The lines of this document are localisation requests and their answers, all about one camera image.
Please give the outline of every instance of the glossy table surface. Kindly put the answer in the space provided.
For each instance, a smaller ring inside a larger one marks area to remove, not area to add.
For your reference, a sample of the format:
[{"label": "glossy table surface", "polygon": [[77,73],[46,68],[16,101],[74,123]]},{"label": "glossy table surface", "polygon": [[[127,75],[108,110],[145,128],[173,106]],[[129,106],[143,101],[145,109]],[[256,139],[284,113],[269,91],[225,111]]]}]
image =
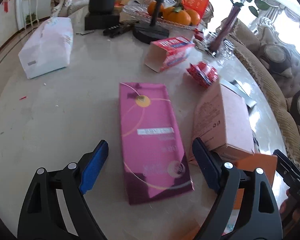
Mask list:
[{"label": "glossy table surface", "polygon": [[[64,69],[27,80],[20,63],[15,61],[18,65],[0,96],[0,217],[15,235],[23,199],[36,170],[59,170],[77,162],[101,139],[109,143],[109,157],[85,199],[109,240],[181,239],[204,222],[216,194],[193,165],[193,192],[136,206],[127,201],[119,127],[119,82],[166,85],[186,151],[191,145],[194,107],[204,93],[186,68],[206,55],[193,48],[185,62],[156,73],[143,64],[147,50],[148,45],[136,40],[131,32],[109,40],[102,36],[102,31],[95,31],[85,36],[74,35],[70,65]],[[271,154],[280,149],[285,153],[274,115],[240,61],[232,58],[223,65],[213,65],[222,78],[236,79],[257,102],[250,124],[261,152]],[[286,189],[276,175],[273,191],[278,205],[286,198]],[[58,197],[66,226],[75,233],[60,191]]]}]

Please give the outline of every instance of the red hanging decoration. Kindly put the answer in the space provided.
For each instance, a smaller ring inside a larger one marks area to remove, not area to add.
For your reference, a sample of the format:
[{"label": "red hanging decoration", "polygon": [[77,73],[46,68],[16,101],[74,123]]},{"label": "red hanging decoration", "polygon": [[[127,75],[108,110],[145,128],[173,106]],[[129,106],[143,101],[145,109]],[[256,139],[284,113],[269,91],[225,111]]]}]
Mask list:
[{"label": "red hanging decoration", "polygon": [[9,11],[9,7],[8,7],[8,2],[9,2],[10,0],[3,0],[2,1],[2,4],[3,4],[3,6],[4,6],[4,11],[7,13],[8,11]]}]

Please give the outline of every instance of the tufted sofa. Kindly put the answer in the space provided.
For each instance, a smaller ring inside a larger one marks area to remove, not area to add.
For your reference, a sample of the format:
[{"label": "tufted sofa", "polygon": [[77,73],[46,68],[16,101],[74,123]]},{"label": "tufted sofa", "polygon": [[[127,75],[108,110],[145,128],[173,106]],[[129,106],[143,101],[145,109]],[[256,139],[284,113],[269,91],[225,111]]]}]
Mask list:
[{"label": "tufted sofa", "polygon": [[[278,38],[278,33],[268,18],[263,18],[257,28],[257,35],[239,19],[228,35],[234,44],[234,54],[254,78],[274,113],[286,146],[288,157],[300,167],[300,133],[289,113],[291,97],[300,90],[300,54],[295,46],[286,44]],[[292,78],[270,74],[259,60],[260,48],[265,44],[274,44],[287,48],[291,56]]]}]

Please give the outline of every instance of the baseboard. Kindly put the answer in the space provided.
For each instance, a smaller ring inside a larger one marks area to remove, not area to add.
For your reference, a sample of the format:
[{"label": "baseboard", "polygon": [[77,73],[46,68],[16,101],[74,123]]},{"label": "baseboard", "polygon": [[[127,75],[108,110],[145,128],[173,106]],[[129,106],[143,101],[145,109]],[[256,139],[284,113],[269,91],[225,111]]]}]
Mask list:
[{"label": "baseboard", "polygon": [[[39,19],[39,22],[43,22],[47,19],[49,19],[50,17],[44,17],[44,18],[41,18]],[[9,39],[7,39],[7,41],[0,47],[0,52],[4,49],[5,46],[7,46],[7,44],[16,36],[18,35],[19,33],[21,33],[22,31],[24,31],[25,29],[22,28],[21,30],[18,30],[15,34],[13,34]]]}]

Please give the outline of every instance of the white plant stand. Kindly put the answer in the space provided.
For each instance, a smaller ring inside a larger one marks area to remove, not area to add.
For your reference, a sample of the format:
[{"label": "white plant stand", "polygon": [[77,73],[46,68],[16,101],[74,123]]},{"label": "white plant stand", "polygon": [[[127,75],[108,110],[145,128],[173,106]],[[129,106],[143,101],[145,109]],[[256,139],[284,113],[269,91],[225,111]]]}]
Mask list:
[{"label": "white plant stand", "polygon": [[[32,15],[31,15],[31,0],[29,0],[29,16],[30,16],[30,24],[31,24],[31,27],[33,26],[33,23],[35,21],[37,21],[37,23],[39,23],[39,19],[38,19],[38,0],[36,0],[36,5],[35,5],[35,17],[36,19],[34,21],[32,21]],[[25,29],[27,27],[26,25],[26,19],[24,17],[24,14],[23,14],[23,10],[22,10],[22,17],[23,17],[23,21],[24,21],[24,24],[25,24]]]}]

